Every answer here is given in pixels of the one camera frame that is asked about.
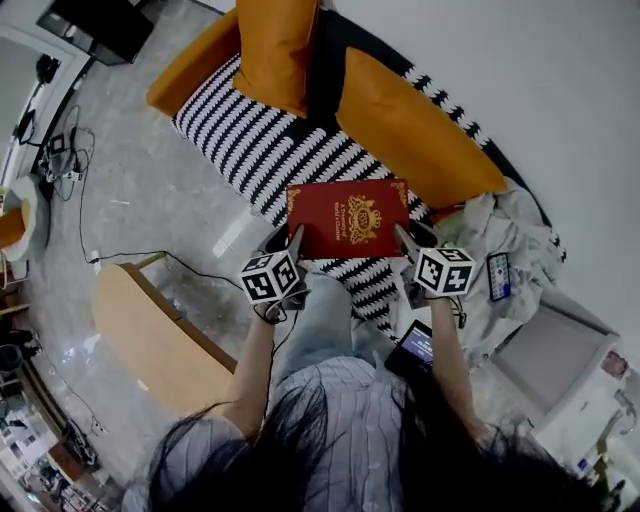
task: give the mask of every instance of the orange pillow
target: orange pillow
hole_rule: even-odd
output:
[[[240,51],[238,14],[232,9],[193,41],[156,79],[147,104],[175,116],[195,90]]]
[[[506,189],[502,173],[429,98],[373,57],[347,48],[340,127],[431,208]]]
[[[307,117],[307,65],[317,0],[237,0],[242,44],[233,86],[271,107]]]

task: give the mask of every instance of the book cover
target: book cover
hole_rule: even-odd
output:
[[[393,227],[409,227],[407,194],[404,180],[292,185],[287,190],[289,239],[303,224],[302,259],[402,256]]]

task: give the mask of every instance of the light blue jeans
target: light blue jeans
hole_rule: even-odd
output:
[[[364,359],[375,367],[374,352],[384,361],[394,343],[371,323],[351,318],[351,295],[340,281],[320,274],[308,274],[305,309],[289,339],[280,349],[275,383],[292,373],[333,357]]]

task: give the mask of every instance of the tablet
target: tablet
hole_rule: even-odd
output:
[[[385,363],[387,369],[398,374],[406,365],[417,365],[429,371],[433,365],[431,329],[419,320],[411,324]]]

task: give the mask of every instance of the gray floor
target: gray floor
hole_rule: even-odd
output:
[[[155,77],[216,15],[187,0],[163,4],[135,64],[95,65],[74,98],[82,108],[80,126],[96,135],[84,195],[85,247],[89,255],[165,249],[202,272],[235,277],[240,260],[269,226],[251,217],[246,202],[225,187],[211,164],[144,101]],[[33,304],[30,322],[47,352],[35,361],[55,398],[89,433],[104,466],[122,484],[175,416],[152,402],[96,337],[89,308],[96,269],[83,260],[79,205],[80,187],[68,202],[53,200],[51,240],[24,287]],[[241,228],[235,239],[234,221],[236,231]],[[217,257],[226,247],[221,238],[229,247]],[[155,263],[149,275],[211,339],[238,355],[250,321],[240,292],[172,261]],[[473,380],[483,417],[496,422],[519,415],[486,372],[475,372]]]

